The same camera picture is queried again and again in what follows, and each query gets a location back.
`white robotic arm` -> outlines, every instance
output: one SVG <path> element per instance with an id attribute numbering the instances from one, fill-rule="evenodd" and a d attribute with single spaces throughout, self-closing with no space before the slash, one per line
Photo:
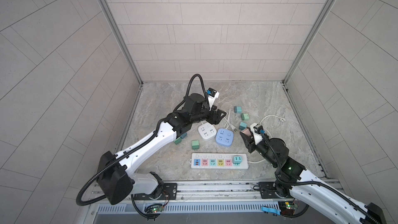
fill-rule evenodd
<path id="1" fill-rule="evenodd" d="M 104 198 L 108 198 L 111 204 L 117 204 L 129 194 L 144 193 L 152 198 L 161 194 L 162 179 L 154 172 L 135 173 L 137 168 L 161 147 L 190 130 L 192 123 L 206 120 L 211 124 L 218 124 L 226 115 L 226 112 L 213 105 L 219 93 L 211 88 L 205 91 L 202 79 L 202 90 L 206 98 L 195 93 L 188 96 L 190 84 L 195 77 L 201 79 L 198 74 L 191 78 L 186 97 L 178 105 L 179 107 L 185 103 L 181 110 L 177 110 L 176 107 L 172 113 L 158 122 L 153 132 L 132 146 L 115 155 L 111 152 L 102 155 L 97 174 L 82 187 L 76 198 L 78 205 L 92 204 Z M 241 131 L 240 135 L 250 153 L 256 150 L 276 168 L 277 179 L 273 188 L 262 190 L 270 190 L 281 198 L 290 195 L 338 224 L 386 224 L 380 207 L 373 203 L 365 205 L 327 185 L 288 156 L 289 149 L 283 140 L 269 139 L 261 125 L 252 124 L 250 128 Z M 83 193 L 95 180 L 105 194 L 93 200 L 82 201 Z"/>

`socket outlet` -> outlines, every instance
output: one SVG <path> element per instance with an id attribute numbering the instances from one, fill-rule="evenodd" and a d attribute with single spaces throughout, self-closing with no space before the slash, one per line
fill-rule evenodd
<path id="1" fill-rule="evenodd" d="M 208 122 L 199 126 L 198 132 L 200 134 L 200 137 L 202 137 L 202 139 L 204 141 L 208 141 L 209 139 L 212 139 L 217 134 L 216 127 L 214 127 L 212 124 L 210 124 Z"/>
<path id="2" fill-rule="evenodd" d="M 224 128 L 220 128 L 217 131 L 216 143 L 218 143 L 219 145 L 230 147 L 233 139 L 234 139 L 234 133 L 232 131 Z"/>

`black cable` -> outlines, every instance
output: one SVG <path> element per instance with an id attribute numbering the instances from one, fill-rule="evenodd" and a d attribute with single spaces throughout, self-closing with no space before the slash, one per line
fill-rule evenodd
<path id="1" fill-rule="evenodd" d="M 301 210 L 301 212 L 298 214 L 293 214 L 293 215 L 281 214 L 281 216 L 289 217 L 289 218 L 297 218 L 297 217 L 302 216 L 308 210 L 309 207 L 310 207 L 310 205 L 306 204 L 305 207 L 303 208 L 303 210 Z"/>
<path id="2" fill-rule="evenodd" d="M 111 162 L 108 166 L 106 166 L 105 168 L 103 168 L 102 170 L 100 170 L 99 172 L 97 172 L 93 177 L 90 178 L 90 180 L 88 180 L 86 182 L 86 184 L 82 187 L 82 189 L 79 191 L 79 193 L 77 194 L 76 197 L 76 204 L 79 206 L 86 206 L 86 205 L 90 205 L 92 203 L 95 203 L 97 201 L 100 201 L 102 199 L 105 199 L 106 196 L 102 195 L 100 197 L 97 197 L 95 199 L 91 199 L 88 201 L 82 201 L 82 196 L 84 194 L 84 192 L 87 190 L 87 188 L 104 172 L 106 172 L 107 170 L 109 170 L 111 167 L 113 167 L 115 164 L 117 164 L 119 161 L 121 161 L 122 159 L 124 159 L 125 157 L 129 156 L 130 154 L 136 152 L 137 150 L 141 149 L 142 147 L 144 147 L 145 145 L 147 145 L 149 142 L 152 141 L 152 139 L 154 139 L 159 132 L 159 128 L 160 128 L 160 124 L 162 123 L 162 121 L 164 120 L 164 118 L 160 119 L 156 125 L 156 129 L 155 131 L 153 131 L 153 134 L 151 137 L 149 137 L 149 139 L 145 142 L 143 142 L 142 144 L 138 145 L 137 147 L 129 150 L 128 152 L 126 152 L 125 154 L 123 154 L 121 157 L 117 158 L 115 161 Z"/>
<path id="3" fill-rule="evenodd" d="M 191 77 L 191 79 L 188 82 L 187 92 L 185 93 L 184 99 L 174 108 L 174 111 L 176 111 L 179 107 L 182 106 L 182 104 L 184 104 L 185 99 L 189 96 L 189 91 L 191 90 L 193 79 L 195 79 L 196 77 L 199 77 L 199 80 L 200 80 L 200 83 L 201 83 L 201 86 L 202 86 L 202 90 L 203 90 L 203 96 L 205 97 L 207 105 L 210 107 L 209 98 L 206 96 L 207 93 L 206 93 L 206 90 L 205 90 L 205 84 L 203 83 L 202 76 L 200 74 L 196 73 L 196 74 L 194 74 Z"/>
<path id="4" fill-rule="evenodd" d="M 159 215 L 160 215 L 160 214 L 154 214 L 154 216 L 148 216 L 148 215 L 144 214 L 144 213 L 137 207 L 137 205 L 135 204 L 134 196 L 133 196 L 133 195 L 131 195 L 131 202 L 132 202 L 132 205 L 134 206 L 134 209 L 137 211 L 137 213 L 139 213 L 142 217 L 147 218 L 147 220 L 155 220 L 155 219 L 156 219 L 157 217 L 159 217 Z"/>
<path id="5" fill-rule="evenodd" d="M 335 193 L 336 195 L 338 195 L 339 197 L 341 197 L 343 200 L 345 200 L 346 202 L 348 202 L 350 205 L 352 205 L 354 207 L 355 210 L 358 210 L 359 212 L 361 212 L 362 214 L 364 214 L 366 217 L 368 217 L 369 219 L 371 219 L 371 221 L 373 221 L 375 224 L 381 224 L 380 222 L 378 222 L 374 217 L 372 217 L 370 214 L 368 214 L 365 210 L 363 210 L 360 206 L 356 205 L 353 201 L 351 201 L 350 199 L 348 199 L 346 196 L 344 196 L 340 191 L 334 189 L 333 187 L 322 183 L 322 182 L 318 182 L 318 181 L 305 181 L 305 182 L 299 182 L 299 183 L 289 183 L 289 182 L 285 182 L 282 181 L 280 179 L 280 175 L 278 175 L 280 169 L 282 168 L 281 162 L 279 160 L 279 157 L 277 156 L 275 150 L 273 149 L 273 147 L 271 146 L 271 144 L 269 143 L 267 138 L 264 138 L 264 141 L 266 142 L 266 144 L 269 146 L 269 148 L 272 151 L 272 154 L 275 157 L 278 169 L 275 172 L 275 176 L 277 181 L 279 181 L 280 183 L 287 185 L 287 186 L 302 186 L 302 185 L 318 185 L 324 188 L 327 188 L 328 190 L 330 190 L 331 192 Z"/>

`square power strip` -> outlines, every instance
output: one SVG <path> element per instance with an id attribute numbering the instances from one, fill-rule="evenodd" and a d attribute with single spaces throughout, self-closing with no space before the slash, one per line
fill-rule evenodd
<path id="1" fill-rule="evenodd" d="M 204 141 L 208 141 L 209 139 L 212 139 L 213 137 L 216 137 L 217 131 L 216 127 L 214 127 L 212 124 L 206 122 L 202 124 L 201 126 L 198 127 L 198 132 L 200 134 L 200 137 Z"/>
<path id="2" fill-rule="evenodd" d="M 233 163 L 234 157 L 240 157 L 240 163 Z M 248 169 L 245 153 L 192 153 L 192 169 Z"/>

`blue power strip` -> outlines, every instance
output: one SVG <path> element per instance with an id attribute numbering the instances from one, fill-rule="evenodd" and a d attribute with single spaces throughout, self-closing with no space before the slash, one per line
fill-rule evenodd
<path id="1" fill-rule="evenodd" d="M 232 140 L 234 139 L 234 133 L 230 130 L 220 128 L 217 131 L 216 143 L 222 146 L 230 147 Z"/>

